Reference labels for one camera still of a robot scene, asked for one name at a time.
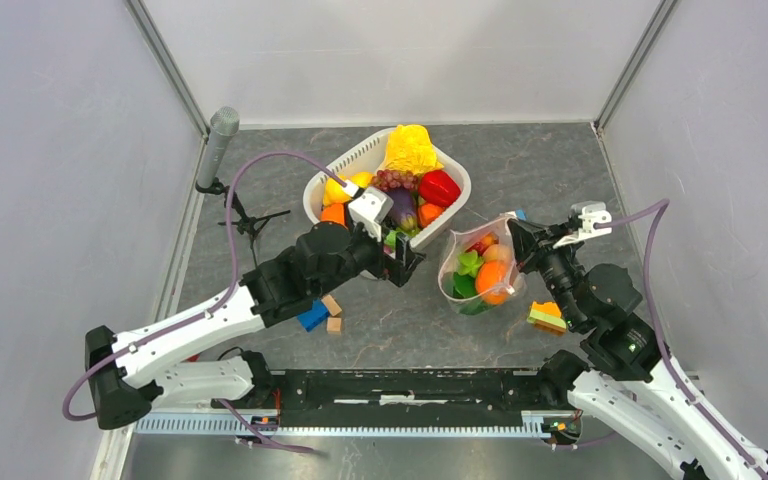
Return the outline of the white plastic basket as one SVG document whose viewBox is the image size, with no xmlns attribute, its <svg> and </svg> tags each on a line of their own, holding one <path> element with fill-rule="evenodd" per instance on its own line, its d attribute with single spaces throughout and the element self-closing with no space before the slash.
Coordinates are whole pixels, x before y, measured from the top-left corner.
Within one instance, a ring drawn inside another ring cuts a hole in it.
<svg viewBox="0 0 768 480">
<path fill-rule="evenodd" d="M 328 164 L 327 169 L 347 178 L 358 172 L 377 171 L 385 160 L 390 133 L 395 130 L 395 127 L 390 127 L 371 134 Z M 411 239 L 411 248 L 415 251 L 424 251 L 435 238 L 449 229 L 455 214 L 466 204 L 472 191 L 471 180 L 466 169 L 436 145 L 432 147 L 443 165 L 443 171 L 460 187 L 461 195 L 440 217 Z M 327 179 L 326 174 L 316 173 L 308 181 L 302 194 L 304 211 L 312 223 L 319 221 Z"/>
</svg>

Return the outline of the green bell pepper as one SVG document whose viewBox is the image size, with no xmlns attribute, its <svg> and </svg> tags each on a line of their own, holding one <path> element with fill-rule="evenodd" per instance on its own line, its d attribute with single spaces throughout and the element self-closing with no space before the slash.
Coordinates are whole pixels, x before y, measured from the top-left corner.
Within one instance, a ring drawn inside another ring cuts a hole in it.
<svg viewBox="0 0 768 480">
<path fill-rule="evenodd" d="M 475 278 L 483 264 L 484 258 L 478 251 L 468 250 L 458 255 L 456 273 Z"/>
</svg>

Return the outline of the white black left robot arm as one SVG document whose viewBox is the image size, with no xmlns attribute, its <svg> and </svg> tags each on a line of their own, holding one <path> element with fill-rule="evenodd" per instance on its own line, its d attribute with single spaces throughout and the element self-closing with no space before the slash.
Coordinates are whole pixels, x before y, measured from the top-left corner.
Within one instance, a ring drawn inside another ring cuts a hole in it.
<svg viewBox="0 0 768 480">
<path fill-rule="evenodd" d="M 363 272 L 405 285 L 425 256 L 400 235 L 393 252 L 363 226 L 320 222 L 275 258 L 234 275 L 213 298 L 152 326 L 85 335 L 85 370 L 102 430 L 145 417 L 163 397 L 184 388 L 174 368 L 216 344 L 270 328 L 312 310 L 316 301 Z"/>
</svg>

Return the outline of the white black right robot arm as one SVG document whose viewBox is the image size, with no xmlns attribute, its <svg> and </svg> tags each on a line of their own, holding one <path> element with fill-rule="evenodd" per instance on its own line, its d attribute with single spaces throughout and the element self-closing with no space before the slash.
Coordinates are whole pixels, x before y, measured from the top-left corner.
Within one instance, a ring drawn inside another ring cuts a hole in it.
<svg viewBox="0 0 768 480">
<path fill-rule="evenodd" d="M 551 408 L 598 418 L 673 479 L 768 479 L 768 450 L 742 435 L 707 400 L 667 347 L 663 330 L 635 309 L 647 295 L 610 263 L 585 269 L 576 224 L 511 219 L 518 270 L 537 272 L 585 359 L 561 350 L 538 373 Z"/>
</svg>

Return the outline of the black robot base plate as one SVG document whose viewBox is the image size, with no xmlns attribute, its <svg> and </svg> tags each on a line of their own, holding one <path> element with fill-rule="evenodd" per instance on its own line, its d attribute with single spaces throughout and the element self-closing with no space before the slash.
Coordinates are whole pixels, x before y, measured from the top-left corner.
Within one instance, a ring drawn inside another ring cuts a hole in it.
<svg viewBox="0 0 768 480">
<path fill-rule="evenodd" d="M 535 371 L 510 368 L 288 369 L 231 404 L 310 428 L 514 427 L 524 411 L 571 408 Z"/>
</svg>

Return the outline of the red pomegranate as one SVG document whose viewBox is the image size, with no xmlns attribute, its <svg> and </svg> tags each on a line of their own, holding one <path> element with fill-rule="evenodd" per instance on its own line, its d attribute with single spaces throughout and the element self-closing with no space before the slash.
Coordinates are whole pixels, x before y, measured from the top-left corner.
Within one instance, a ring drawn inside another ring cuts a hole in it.
<svg viewBox="0 0 768 480">
<path fill-rule="evenodd" d="M 483 256 L 485 251 L 493 246 L 499 243 L 498 236 L 493 233 L 489 232 L 483 236 L 481 236 L 478 240 L 476 240 L 472 245 L 470 245 L 466 251 L 467 252 L 476 252 L 479 256 Z"/>
</svg>

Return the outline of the yellow lemon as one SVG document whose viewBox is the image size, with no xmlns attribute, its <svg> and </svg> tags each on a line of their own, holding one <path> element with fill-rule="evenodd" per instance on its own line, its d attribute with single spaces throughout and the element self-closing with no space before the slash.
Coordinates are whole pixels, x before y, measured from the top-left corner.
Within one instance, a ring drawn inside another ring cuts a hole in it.
<svg viewBox="0 0 768 480">
<path fill-rule="evenodd" d="M 359 188 L 366 188 L 374 174 L 371 172 L 359 172 L 351 177 L 346 177 L 340 174 L 339 177 L 342 180 L 349 180 Z M 338 184 L 334 179 L 328 178 L 325 184 L 325 190 L 323 195 L 323 206 L 328 207 L 332 204 L 345 203 L 350 200 L 350 196 L 343 190 L 343 187 Z"/>
</svg>

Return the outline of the clear zip top bag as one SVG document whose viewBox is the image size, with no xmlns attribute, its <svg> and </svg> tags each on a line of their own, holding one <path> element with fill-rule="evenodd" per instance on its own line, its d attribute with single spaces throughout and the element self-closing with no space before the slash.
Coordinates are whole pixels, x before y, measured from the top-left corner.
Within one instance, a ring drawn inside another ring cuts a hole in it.
<svg viewBox="0 0 768 480">
<path fill-rule="evenodd" d="M 480 315 L 526 290 L 508 225 L 519 218 L 517 211 L 505 212 L 478 227 L 449 233 L 437 284 L 455 313 Z"/>
</svg>

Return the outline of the yellow pink peach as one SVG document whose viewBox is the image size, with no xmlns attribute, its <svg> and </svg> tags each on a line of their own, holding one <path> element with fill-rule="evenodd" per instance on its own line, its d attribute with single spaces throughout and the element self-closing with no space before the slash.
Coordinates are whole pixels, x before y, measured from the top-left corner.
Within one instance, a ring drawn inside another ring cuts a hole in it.
<svg viewBox="0 0 768 480">
<path fill-rule="evenodd" d="M 501 262 L 510 264 L 514 260 L 514 254 L 511 247 L 497 243 L 487 247 L 482 254 L 484 262 Z"/>
</svg>

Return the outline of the green leafy bok choy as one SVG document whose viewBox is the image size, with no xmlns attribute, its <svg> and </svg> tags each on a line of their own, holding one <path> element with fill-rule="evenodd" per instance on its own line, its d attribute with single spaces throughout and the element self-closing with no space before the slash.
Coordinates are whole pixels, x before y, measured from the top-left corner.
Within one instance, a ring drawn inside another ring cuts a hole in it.
<svg viewBox="0 0 768 480">
<path fill-rule="evenodd" d="M 478 294 L 472 276 L 447 272 L 442 277 L 441 289 L 449 305 L 460 315 L 476 316 L 492 308 Z"/>
</svg>

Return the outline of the orange fruit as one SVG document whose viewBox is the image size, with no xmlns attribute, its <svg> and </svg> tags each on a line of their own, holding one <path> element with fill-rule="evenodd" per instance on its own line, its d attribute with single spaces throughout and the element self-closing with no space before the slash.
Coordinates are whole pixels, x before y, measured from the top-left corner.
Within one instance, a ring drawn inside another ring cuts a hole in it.
<svg viewBox="0 0 768 480">
<path fill-rule="evenodd" d="M 505 303 L 510 293 L 511 264 L 485 262 L 475 277 L 474 287 L 480 299 L 489 305 Z"/>
</svg>

